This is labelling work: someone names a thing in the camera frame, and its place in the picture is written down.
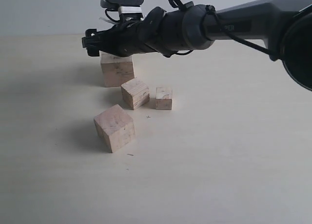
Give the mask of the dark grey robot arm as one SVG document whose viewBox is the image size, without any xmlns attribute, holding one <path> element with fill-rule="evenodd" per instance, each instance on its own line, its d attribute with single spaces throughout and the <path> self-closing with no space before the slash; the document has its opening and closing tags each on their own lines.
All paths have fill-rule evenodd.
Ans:
<svg viewBox="0 0 312 224">
<path fill-rule="evenodd" d="M 91 57 L 160 53 L 185 56 L 217 40 L 234 40 L 280 60 L 301 87 L 312 88 L 312 0 L 256 0 L 223 10 L 212 5 L 168 0 L 173 11 L 155 7 L 144 15 L 144 0 L 100 0 L 112 28 L 87 29 L 82 47 Z"/>
</svg>

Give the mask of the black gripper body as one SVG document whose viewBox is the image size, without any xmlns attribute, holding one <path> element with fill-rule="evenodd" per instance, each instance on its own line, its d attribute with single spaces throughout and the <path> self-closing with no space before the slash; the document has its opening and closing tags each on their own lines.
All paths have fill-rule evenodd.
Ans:
<svg viewBox="0 0 312 224">
<path fill-rule="evenodd" d="M 101 52 L 118 57 L 151 52 L 151 47 L 139 40 L 142 22 L 130 20 L 114 25 L 104 31 L 87 29 L 81 39 L 82 47 L 90 57 L 99 57 Z"/>
</svg>

